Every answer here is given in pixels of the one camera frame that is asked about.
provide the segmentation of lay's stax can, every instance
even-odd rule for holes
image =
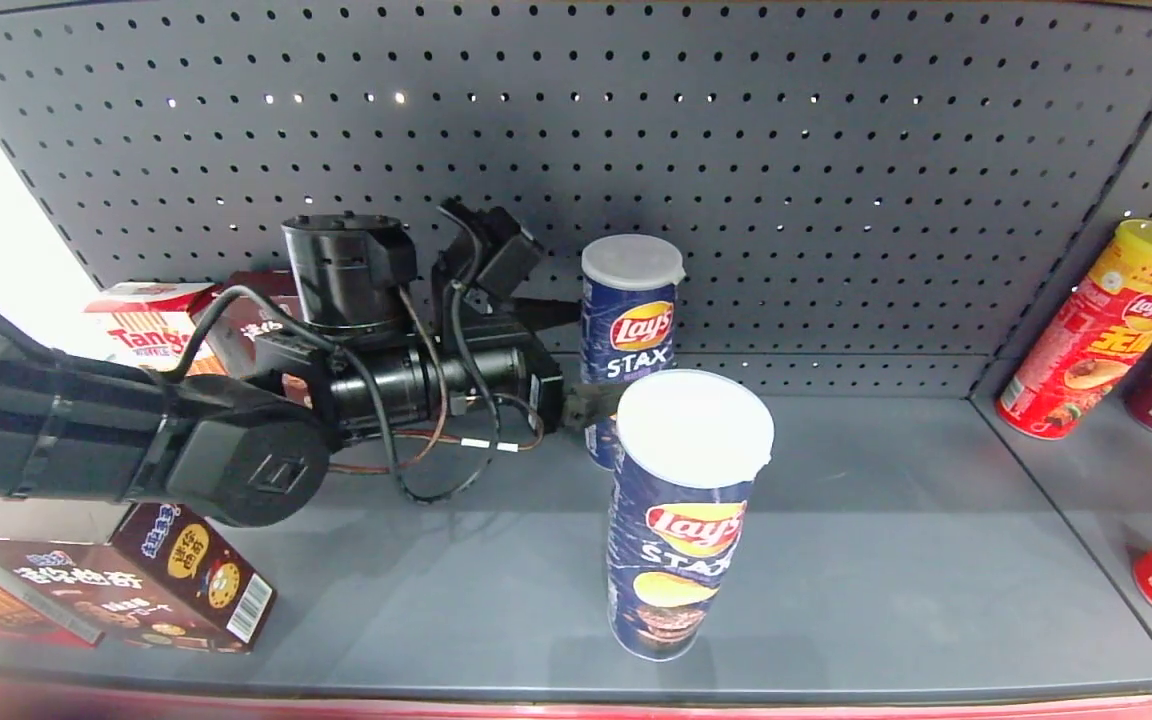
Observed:
[[[1152,220],[1126,220],[998,397],[998,415],[1031,437],[1066,437],[1151,343]]]
[[[673,365],[673,316],[682,253],[659,237],[613,234],[581,252],[581,381],[631,382]],[[616,457],[616,418],[585,429],[602,469]]]
[[[672,660],[695,643],[732,564],[772,457],[772,414],[730,379],[664,370],[626,389],[617,432],[608,620],[627,651]]]

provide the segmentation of store shelf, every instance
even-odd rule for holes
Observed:
[[[471,702],[1152,692],[1152,641],[969,402],[768,406],[774,460],[699,642],[675,662],[634,659],[612,638],[611,475],[563,434],[500,458],[448,506],[408,505],[387,479],[335,479],[283,524],[229,530],[281,593],[251,655],[0,642],[0,674]],[[456,452],[437,456],[424,473],[465,471]]]
[[[980,414],[1060,507],[1152,632],[1152,606],[1135,588],[1132,560],[1152,548],[1152,433],[1112,397],[1059,442]]]

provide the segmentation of barcode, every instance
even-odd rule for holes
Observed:
[[[270,598],[274,594],[260,575],[252,573],[252,578],[247,583],[247,591],[238,599],[238,607],[229,617],[229,624],[225,629],[244,643],[251,642],[252,634],[256,634],[256,626],[260,623],[262,615],[265,615],[265,607],[270,605]]]
[[[1007,389],[1002,392],[1002,406],[1006,410],[1011,410],[1016,406],[1016,400],[1020,400],[1020,394],[1025,392],[1024,384],[1020,382],[1018,378],[1011,378],[1011,381],[1007,384]]]

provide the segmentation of stax text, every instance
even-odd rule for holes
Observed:
[[[646,302],[632,306],[612,324],[611,341],[616,350],[650,350],[669,335],[672,302]]]
[[[173,355],[180,355],[184,351],[184,346],[189,342],[189,338],[192,338],[192,334],[177,333],[166,328],[161,332],[147,333],[136,333],[118,328],[106,331],[106,333],[108,333],[111,338],[118,338],[118,340],[123,341],[123,344],[131,347],[132,350],[137,351],[137,355],[159,355],[160,353],[156,353],[156,350],[170,351]]]
[[[676,552],[669,552],[652,541],[643,543],[641,556],[643,560],[653,562],[653,564],[666,564],[668,568],[705,575],[707,578],[719,577],[719,575],[722,575],[732,566],[730,552],[712,561],[704,561],[688,558],[687,555],[679,555]]]
[[[624,357],[613,357],[613,359],[607,361],[607,377],[619,378],[621,376],[635,373],[637,370],[654,367],[658,364],[668,365],[669,359],[664,351],[666,351],[666,348],[654,347],[652,350],[645,353],[626,355]]]

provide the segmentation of cookie box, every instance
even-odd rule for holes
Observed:
[[[274,589],[183,505],[0,498],[0,588],[96,644],[247,652]]]

